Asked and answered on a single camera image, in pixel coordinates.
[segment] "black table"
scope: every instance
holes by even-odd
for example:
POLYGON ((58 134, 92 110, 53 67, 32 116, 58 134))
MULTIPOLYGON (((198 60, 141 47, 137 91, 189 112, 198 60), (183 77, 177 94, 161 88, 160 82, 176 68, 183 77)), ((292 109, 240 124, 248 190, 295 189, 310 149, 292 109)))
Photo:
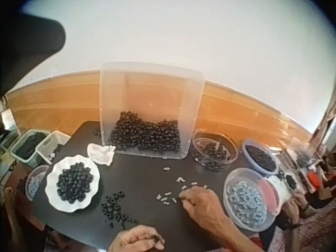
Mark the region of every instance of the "black table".
MULTIPOLYGON (((48 173, 54 164, 66 156, 77 154, 87 157, 89 143, 101 144, 99 137, 93 135, 99 129, 99 122, 85 122, 74 133, 61 152, 56 156, 48 173)), ((237 161, 223 173, 205 171, 189 154, 183 160, 164 160, 134 155, 115 154, 110 167, 97 165, 100 172, 99 190, 92 198, 91 204, 74 213, 64 213, 53 208, 45 193, 46 177, 44 177, 33 201, 35 216, 46 225, 60 233, 78 240, 84 244, 107 249, 121 231, 115 223, 111 229, 105 222, 101 203, 106 196, 118 191, 125 192, 121 201, 122 209, 131 217, 139 220, 140 224, 155 227, 166 240, 165 251, 205 251, 219 247, 208 234, 199 228, 187 215, 180 201, 166 206, 156 200, 158 194, 172 192, 177 198, 182 183, 177 183, 178 177, 186 179, 186 184, 198 182, 208 185, 223 199, 223 186, 227 174, 237 168, 246 167, 244 158, 240 155, 237 161)), ((244 234, 252 233, 242 230, 244 234)))

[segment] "patterned fabric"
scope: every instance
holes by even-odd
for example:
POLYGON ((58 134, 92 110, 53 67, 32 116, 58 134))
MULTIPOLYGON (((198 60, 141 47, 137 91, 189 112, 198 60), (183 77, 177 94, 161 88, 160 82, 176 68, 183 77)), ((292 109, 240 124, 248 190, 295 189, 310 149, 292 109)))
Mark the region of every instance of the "patterned fabric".
MULTIPOLYGON (((333 251, 336 245, 336 199, 327 206, 300 222, 300 251, 333 251)), ((269 252, 289 251, 291 231, 276 227, 269 252)))

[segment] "blue bowl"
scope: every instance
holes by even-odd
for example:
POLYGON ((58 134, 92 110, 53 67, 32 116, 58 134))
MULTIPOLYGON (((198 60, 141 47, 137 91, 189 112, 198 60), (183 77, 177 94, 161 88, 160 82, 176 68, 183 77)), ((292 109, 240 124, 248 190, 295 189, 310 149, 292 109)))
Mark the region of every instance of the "blue bowl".
POLYGON ((276 159, 274 158, 274 156, 272 155, 272 153, 269 151, 269 149, 262 145, 257 143, 256 141, 253 141, 252 139, 245 139, 243 141, 243 144, 241 146, 241 150, 243 151, 243 154, 245 156, 245 159, 248 163, 248 166, 253 169, 254 171, 258 172, 259 174, 263 175, 263 176, 270 176, 270 175, 275 175, 278 173, 279 171, 279 165, 276 161, 276 159), (246 146, 247 145, 252 145, 255 146, 261 150, 263 150, 264 152, 266 152, 267 154, 269 154, 271 156, 271 158, 273 159, 273 161, 275 162, 276 165, 276 169, 272 172, 265 170, 264 168, 262 168, 260 165, 258 165, 253 159, 252 157, 248 154, 247 150, 246 150, 246 146))

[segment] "white scalloped plate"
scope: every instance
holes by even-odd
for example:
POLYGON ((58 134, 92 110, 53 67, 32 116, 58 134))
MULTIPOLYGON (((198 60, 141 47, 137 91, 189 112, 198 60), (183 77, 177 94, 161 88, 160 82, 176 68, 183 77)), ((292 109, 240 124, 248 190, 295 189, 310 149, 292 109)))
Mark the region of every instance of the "white scalloped plate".
POLYGON ((89 158, 83 157, 81 155, 68 156, 59 161, 54 165, 52 172, 47 176, 47 186, 46 194, 49 199, 49 203, 59 211, 72 213, 78 209, 83 209, 90 205, 92 197, 98 191, 100 174, 96 164, 89 158), (91 191, 86 193, 86 197, 82 202, 76 200, 73 204, 70 204, 68 201, 62 201, 61 198, 57 195, 57 186, 58 175, 62 174, 63 169, 70 169, 71 165, 82 162, 84 167, 91 168, 90 173, 93 175, 93 181, 90 183, 91 191))

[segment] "white tissue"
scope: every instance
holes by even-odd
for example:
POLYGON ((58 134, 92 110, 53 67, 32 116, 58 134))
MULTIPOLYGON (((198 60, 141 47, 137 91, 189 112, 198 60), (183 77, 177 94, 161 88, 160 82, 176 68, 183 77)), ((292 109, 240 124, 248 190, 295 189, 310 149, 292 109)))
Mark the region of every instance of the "white tissue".
POLYGON ((98 144, 88 144, 88 156, 97 164, 105 164, 110 166, 113 161, 115 146, 100 146, 98 144))

